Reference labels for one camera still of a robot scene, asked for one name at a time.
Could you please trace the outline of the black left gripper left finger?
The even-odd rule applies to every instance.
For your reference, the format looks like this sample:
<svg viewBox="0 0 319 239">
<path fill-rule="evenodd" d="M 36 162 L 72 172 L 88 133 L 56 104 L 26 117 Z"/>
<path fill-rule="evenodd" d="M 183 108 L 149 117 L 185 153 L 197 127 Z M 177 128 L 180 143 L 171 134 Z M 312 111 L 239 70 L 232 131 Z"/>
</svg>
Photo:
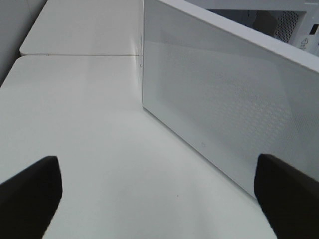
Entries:
<svg viewBox="0 0 319 239">
<path fill-rule="evenodd" d="M 0 237 L 41 239 L 62 198 L 56 156 L 46 156 L 0 185 Z"/>
</svg>

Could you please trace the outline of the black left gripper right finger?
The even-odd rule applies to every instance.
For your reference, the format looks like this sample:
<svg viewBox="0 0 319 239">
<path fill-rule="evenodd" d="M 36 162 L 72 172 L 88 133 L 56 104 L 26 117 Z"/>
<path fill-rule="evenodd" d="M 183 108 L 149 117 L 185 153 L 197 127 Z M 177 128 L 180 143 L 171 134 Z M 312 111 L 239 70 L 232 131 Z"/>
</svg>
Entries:
<svg viewBox="0 0 319 239">
<path fill-rule="evenodd" d="M 277 238 L 319 237 L 317 180 L 271 154 L 260 154 L 254 194 Z"/>
</svg>

